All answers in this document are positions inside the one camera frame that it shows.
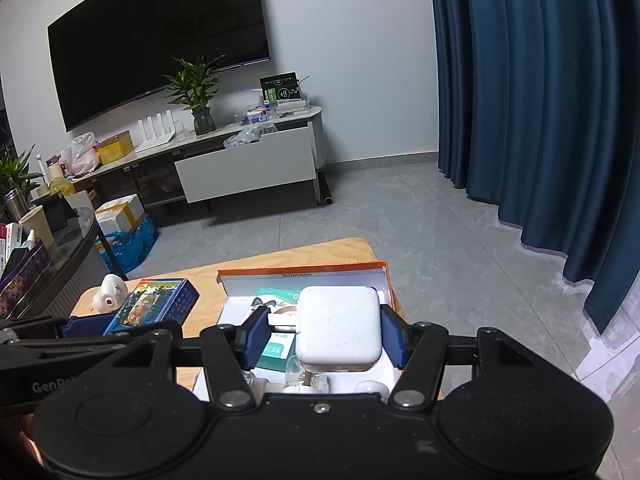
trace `white charger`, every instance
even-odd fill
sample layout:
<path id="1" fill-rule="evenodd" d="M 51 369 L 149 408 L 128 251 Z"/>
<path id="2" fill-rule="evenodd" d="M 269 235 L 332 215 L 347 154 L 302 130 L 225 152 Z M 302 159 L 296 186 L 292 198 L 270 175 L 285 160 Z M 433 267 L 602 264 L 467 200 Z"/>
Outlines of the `white charger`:
<path id="1" fill-rule="evenodd" d="M 364 372 L 382 355 L 380 300 L 369 286 L 307 286 L 298 298 L 296 355 L 311 372 Z"/>

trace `open cardboard box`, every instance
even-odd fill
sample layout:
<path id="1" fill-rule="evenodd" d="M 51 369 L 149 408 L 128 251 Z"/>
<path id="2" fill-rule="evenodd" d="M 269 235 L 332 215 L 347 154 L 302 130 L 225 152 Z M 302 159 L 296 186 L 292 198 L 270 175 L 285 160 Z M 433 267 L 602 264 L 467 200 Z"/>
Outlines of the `open cardboard box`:
<path id="1" fill-rule="evenodd" d="M 386 262 L 381 261 L 330 266 L 220 269 L 218 282 L 223 285 L 227 295 L 218 323 L 242 324 L 260 288 L 298 290 L 311 285 L 372 286 L 378 292 L 380 303 L 386 303 L 396 310 L 388 267 Z M 263 368 L 254 368 L 253 372 L 257 377 L 271 382 L 284 383 L 284 372 Z M 332 394 L 352 393 L 361 381 L 379 381 L 391 391 L 400 377 L 400 371 L 393 367 L 383 350 L 382 357 L 371 370 L 329 372 L 327 377 Z M 201 400 L 209 400 L 203 371 L 198 375 L 193 393 Z"/>

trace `open drawer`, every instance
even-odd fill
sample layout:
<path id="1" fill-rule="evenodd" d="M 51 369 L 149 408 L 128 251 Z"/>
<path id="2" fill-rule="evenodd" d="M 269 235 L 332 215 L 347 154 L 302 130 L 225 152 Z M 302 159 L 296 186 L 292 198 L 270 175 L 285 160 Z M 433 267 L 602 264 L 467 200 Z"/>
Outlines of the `open drawer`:
<path id="1" fill-rule="evenodd" d="M 188 202 L 316 178 L 308 128 L 178 160 L 175 169 Z"/>

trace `curtain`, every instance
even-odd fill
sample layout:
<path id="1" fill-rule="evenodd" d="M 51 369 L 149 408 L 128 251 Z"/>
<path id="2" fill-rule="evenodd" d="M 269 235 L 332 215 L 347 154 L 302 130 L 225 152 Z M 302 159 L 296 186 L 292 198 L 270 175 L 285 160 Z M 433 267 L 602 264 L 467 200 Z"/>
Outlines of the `curtain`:
<path id="1" fill-rule="evenodd" d="M 590 279 L 600 333 L 640 269 L 640 0 L 433 0 L 438 166 Z"/>

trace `gray tile floor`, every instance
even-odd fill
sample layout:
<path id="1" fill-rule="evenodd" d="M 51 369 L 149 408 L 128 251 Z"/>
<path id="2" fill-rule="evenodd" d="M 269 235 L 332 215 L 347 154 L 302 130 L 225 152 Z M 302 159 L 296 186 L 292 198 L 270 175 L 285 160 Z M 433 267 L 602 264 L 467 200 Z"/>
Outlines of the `gray tile floor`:
<path id="1" fill-rule="evenodd" d="M 582 310 L 590 283 L 566 282 L 560 254 L 524 247 L 519 229 L 498 222 L 495 205 L 469 200 L 435 163 L 328 181 L 332 206 L 316 207 L 310 184 L 301 183 L 217 199 L 213 212 L 184 204 L 164 216 L 156 211 L 160 238 L 129 275 L 362 237 L 388 262 L 409 321 L 430 320 L 461 335 L 496 326 L 601 395 L 616 434 L 600 475 L 640 478 L 640 302 L 630 301 L 599 336 Z M 468 369 L 448 370 L 444 393 L 469 376 Z"/>

